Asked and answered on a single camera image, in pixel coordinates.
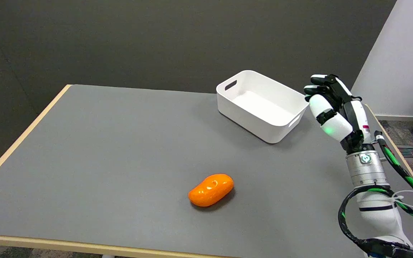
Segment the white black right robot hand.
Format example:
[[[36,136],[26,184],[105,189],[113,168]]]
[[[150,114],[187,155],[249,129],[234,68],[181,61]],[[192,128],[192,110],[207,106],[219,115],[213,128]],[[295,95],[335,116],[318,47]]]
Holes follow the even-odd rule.
[[[321,130],[337,140],[347,155],[374,150],[362,98],[354,96],[338,76],[312,75],[304,93]]]

